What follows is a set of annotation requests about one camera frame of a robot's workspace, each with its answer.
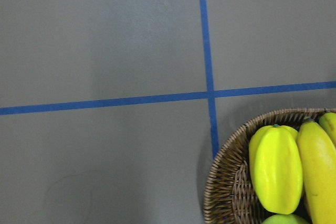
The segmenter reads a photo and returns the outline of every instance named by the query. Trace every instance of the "gray surface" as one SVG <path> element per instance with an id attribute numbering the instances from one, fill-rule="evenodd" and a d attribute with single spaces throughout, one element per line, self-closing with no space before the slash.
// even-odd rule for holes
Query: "gray surface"
<path id="1" fill-rule="evenodd" d="M 207 0 L 216 90 L 334 81 L 335 0 Z M 0 108 L 206 91 L 199 0 L 0 0 Z M 216 99 L 220 144 L 335 89 Z M 0 224 L 203 223 L 207 100 L 0 116 Z"/>

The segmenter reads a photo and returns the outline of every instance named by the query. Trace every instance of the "green apple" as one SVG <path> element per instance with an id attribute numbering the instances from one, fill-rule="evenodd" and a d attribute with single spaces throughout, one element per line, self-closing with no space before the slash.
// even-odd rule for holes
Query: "green apple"
<path id="1" fill-rule="evenodd" d="M 263 221 L 262 224 L 309 224 L 305 219 L 294 215 L 272 215 Z"/>

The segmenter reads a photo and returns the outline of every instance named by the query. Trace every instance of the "basket rim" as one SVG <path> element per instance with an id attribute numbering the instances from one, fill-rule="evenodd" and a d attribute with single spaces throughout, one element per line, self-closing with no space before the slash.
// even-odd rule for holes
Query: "basket rim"
<path id="1" fill-rule="evenodd" d="M 208 177 L 206 180 L 206 186 L 204 190 L 204 198 L 203 198 L 203 216 L 205 220 L 210 220 L 212 217 L 211 212 L 208 210 L 207 206 L 211 205 L 210 195 L 212 193 L 212 188 L 213 188 L 212 184 L 216 179 L 211 175 L 217 173 L 221 159 L 225 156 L 226 151 L 235 141 L 236 136 L 246 131 L 249 125 L 253 125 L 257 122 L 261 122 L 262 120 L 270 116 L 276 116 L 276 115 L 287 114 L 287 113 L 307 113 L 307 114 L 323 113 L 327 111 L 336 112 L 336 108 L 284 108 L 284 109 L 271 110 L 271 111 L 259 114 L 258 116 L 246 121 L 239 128 L 237 128 L 230 135 L 230 137 L 227 138 L 227 140 L 224 142 L 224 144 L 221 146 L 221 148 L 217 152 L 216 156 L 213 159 L 213 163 L 211 165 L 210 171 L 208 173 Z"/>

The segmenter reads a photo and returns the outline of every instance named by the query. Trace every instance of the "brown woven basket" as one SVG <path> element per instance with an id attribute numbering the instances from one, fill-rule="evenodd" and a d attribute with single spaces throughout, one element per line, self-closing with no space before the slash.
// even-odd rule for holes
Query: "brown woven basket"
<path id="1" fill-rule="evenodd" d="M 205 223 L 211 224 L 260 224 L 269 217 L 253 190 L 248 165 L 248 143 L 262 126 L 292 126 L 299 130 L 305 116 L 314 120 L 325 111 L 335 109 L 282 109 L 261 114 L 240 126 L 217 153 L 206 182 L 203 202 Z M 295 214 L 306 219 L 303 203 Z"/>

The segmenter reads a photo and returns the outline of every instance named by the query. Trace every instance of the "vertical blue line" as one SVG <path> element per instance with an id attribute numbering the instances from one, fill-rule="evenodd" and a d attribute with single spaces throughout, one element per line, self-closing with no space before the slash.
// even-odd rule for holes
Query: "vertical blue line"
<path id="1" fill-rule="evenodd" d="M 206 0 L 199 0 L 199 7 L 201 9 L 206 88 L 208 93 L 208 109 L 211 124 L 211 144 L 213 157 L 215 157 L 219 150 L 219 142 Z"/>

